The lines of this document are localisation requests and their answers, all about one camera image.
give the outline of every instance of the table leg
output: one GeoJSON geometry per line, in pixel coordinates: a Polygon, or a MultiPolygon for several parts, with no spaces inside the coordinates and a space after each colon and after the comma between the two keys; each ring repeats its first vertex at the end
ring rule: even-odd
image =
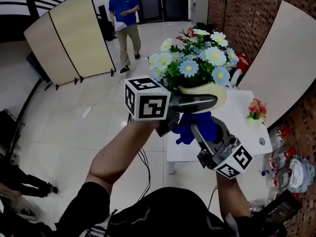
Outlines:
{"type": "Polygon", "coordinates": [[[167,162],[167,170],[169,175],[174,174],[174,164],[175,162],[167,162]]]}

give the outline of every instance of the beige room divider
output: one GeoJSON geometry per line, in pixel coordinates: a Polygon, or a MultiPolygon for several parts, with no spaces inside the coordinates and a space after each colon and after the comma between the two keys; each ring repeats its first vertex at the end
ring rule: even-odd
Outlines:
{"type": "Polygon", "coordinates": [[[24,32],[24,36],[55,85],[62,85],[79,78],[58,38],[49,13],[32,24],[24,32]]]}
{"type": "Polygon", "coordinates": [[[84,78],[115,71],[92,0],[66,0],[50,10],[56,31],[84,78]]]}

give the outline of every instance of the folding screen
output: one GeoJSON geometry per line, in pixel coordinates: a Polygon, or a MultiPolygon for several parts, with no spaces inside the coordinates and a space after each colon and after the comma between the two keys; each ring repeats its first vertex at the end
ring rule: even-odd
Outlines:
{"type": "Polygon", "coordinates": [[[49,13],[70,59],[83,78],[115,70],[92,0],[66,0],[49,13]]]}
{"type": "Polygon", "coordinates": [[[285,114],[316,78],[316,20],[282,1],[271,30],[239,84],[267,103],[267,126],[285,114]]]}
{"type": "Polygon", "coordinates": [[[79,78],[48,13],[31,25],[24,36],[54,84],[61,85],[79,78]]]}

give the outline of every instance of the doorway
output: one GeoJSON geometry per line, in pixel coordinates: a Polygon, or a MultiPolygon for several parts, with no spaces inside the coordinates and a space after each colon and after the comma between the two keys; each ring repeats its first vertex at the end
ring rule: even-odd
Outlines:
{"type": "Polygon", "coordinates": [[[140,23],[187,21],[188,0],[139,0],[140,23]]]}

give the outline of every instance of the white table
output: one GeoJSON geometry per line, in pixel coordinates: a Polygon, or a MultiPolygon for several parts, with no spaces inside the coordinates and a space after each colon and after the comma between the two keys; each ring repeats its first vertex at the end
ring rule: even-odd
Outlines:
{"type": "MultiPolygon", "coordinates": [[[[268,131],[265,125],[258,127],[246,124],[246,117],[249,114],[248,107],[253,100],[252,91],[227,89],[227,100],[225,104],[212,111],[212,116],[225,123],[229,132],[235,135],[245,149],[252,155],[263,155],[272,152],[268,131]],[[259,143],[259,139],[265,140],[265,145],[259,143]]],[[[168,173],[174,173],[176,162],[198,161],[197,155],[200,147],[196,140],[190,145],[176,144],[180,135],[173,132],[167,135],[167,167],[168,173]]]]}

